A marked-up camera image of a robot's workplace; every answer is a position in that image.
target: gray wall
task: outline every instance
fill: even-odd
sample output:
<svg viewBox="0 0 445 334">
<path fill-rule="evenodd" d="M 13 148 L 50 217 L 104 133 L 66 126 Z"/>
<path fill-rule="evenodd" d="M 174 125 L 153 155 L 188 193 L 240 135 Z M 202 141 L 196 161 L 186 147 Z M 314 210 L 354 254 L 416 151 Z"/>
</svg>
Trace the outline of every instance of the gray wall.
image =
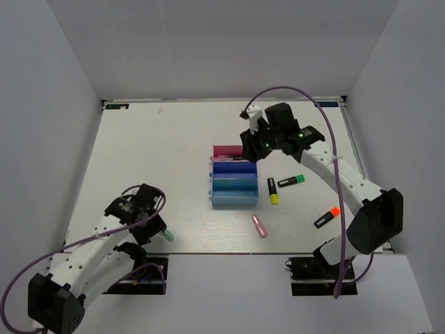
<svg viewBox="0 0 445 334">
<path fill-rule="evenodd" d="M 61 246 L 100 103 L 45 1 L 0 1 L 0 45 L 3 293 L 25 264 Z M 7 315 L 22 330 L 31 323 L 26 277 L 7 301 Z"/>
<path fill-rule="evenodd" d="M 436 333 L 445 333 L 444 13 L 443 1 L 400 1 L 348 98 L 369 177 L 404 195 L 394 244 L 407 254 Z"/>
<path fill-rule="evenodd" d="M 104 100 L 345 95 L 396 2 L 48 0 Z"/>
</svg>

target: black label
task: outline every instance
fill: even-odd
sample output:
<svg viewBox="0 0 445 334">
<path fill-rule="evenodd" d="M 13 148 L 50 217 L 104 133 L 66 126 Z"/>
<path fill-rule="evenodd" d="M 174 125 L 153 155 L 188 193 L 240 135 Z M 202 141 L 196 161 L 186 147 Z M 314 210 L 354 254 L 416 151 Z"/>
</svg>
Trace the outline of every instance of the black label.
<svg viewBox="0 0 445 334">
<path fill-rule="evenodd" d="M 107 104 L 105 106 L 105 109 L 128 109 L 129 104 L 125 103 L 125 104 Z"/>
<path fill-rule="evenodd" d="M 319 102 L 318 104 L 320 104 L 320 106 L 322 108 L 336 108 L 339 106 L 338 102 Z"/>
</svg>

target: orange cap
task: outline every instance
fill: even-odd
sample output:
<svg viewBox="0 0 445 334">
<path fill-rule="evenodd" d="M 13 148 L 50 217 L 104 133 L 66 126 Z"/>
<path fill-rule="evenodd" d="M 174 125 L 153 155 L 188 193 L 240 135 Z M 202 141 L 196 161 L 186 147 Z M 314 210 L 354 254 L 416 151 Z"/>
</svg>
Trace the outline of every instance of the orange cap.
<svg viewBox="0 0 445 334">
<path fill-rule="evenodd" d="M 339 209 L 338 207 L 333 207 L 333 208 L 330 210 L 330 213 L 331 213 L 334 217 L 337 217 L 337 216 L 340 214 L 340 209 Z"/>
</svg>

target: marker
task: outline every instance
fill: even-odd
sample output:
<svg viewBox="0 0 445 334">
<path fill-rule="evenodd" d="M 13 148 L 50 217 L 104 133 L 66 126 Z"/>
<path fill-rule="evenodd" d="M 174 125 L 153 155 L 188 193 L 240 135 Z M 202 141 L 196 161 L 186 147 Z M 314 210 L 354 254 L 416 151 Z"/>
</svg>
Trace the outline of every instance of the marker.
<svg viewBox="0 0 445 334">
<path fill-rule="evenodd" d="M 260 238 L 267 237 L 267 231 L 266 231 L 263 223 L 259 220 L 259 218 L 256 214 L 252 215 L 252 220 L 253 220 L 253 225 L 255 225 L 255 228 L 257 229 L 259 237 Z"/>
<path fill-rule="evenodd" d="M 303 174 L 290 177 L 289 179 L 278 181 L 278 187 L 283 188 L 285 186 L 291 186 L 292 184 L 297 184 L 305 181 L 305 176 Z"/>
<path fill-rule="evenodd" d="M 319 218 L 315 223 L 316 228 L 320 228 L 323 225 L 330 222 L 332 219 L 337 217 L 340 214 L 340 209 L 338 207 L 333 207 L 330 211 L 326 212 L 324 215 L 322 215 L 321 218 Z"/>
<path fill-rule="evenodd" d="M 278 204 L 277 187 L 275 186 L 275 181 L 272 177 L 267 179 L 267 186 L 269 188 L 269 197 L 271 205 Z"/>
</svg>

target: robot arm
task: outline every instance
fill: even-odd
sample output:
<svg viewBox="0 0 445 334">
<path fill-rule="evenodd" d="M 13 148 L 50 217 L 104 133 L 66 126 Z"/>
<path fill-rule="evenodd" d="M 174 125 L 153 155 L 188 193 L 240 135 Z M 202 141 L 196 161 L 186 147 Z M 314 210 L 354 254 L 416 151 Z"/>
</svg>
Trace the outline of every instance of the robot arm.
<svg viewBox="0 0 445 334">
<path fill-rule="evenodd" d="M 243 158 L 256 162 L 272 150 L 281 150 L 337 191 L 333 163 L 337 157 L 324 136 L 310 126 L 301 129 L 286 103 L 271 106 L 265 113 L 268 122 L 261 111 L 256 111 L 257 126 L 251 122 L 249 130 L 240 135 Z M 250 119 L 249 116 L 241 114 L 244 119 Z M 370 254 L 402 231 L 403 197 L 396 189 L 382 190 L 342 159 L 338 160 L 338 165 L 343 199 L 355 216 L 346 232 L 346 258 Z M 324 267 L 338 265 L 341 235 L 318 247 L 314 257 Z"/>
<path fill-rule="evenodd" d="M 116 198 L 105 210 L 93 235 L 132 225 L 156 210 L 161 192 L 142 184 L 132 196 Z M 142 245 L 157 233 L 169 233 L 157 215 L 131 230 L 106 234 L 81 244 L 46 276 L 37 273 L 29 282 L 28 315 L 55 334 L 70 334 L 79 326 L 85 309 L 113 283 L 147 263 Z"/>
</svg>

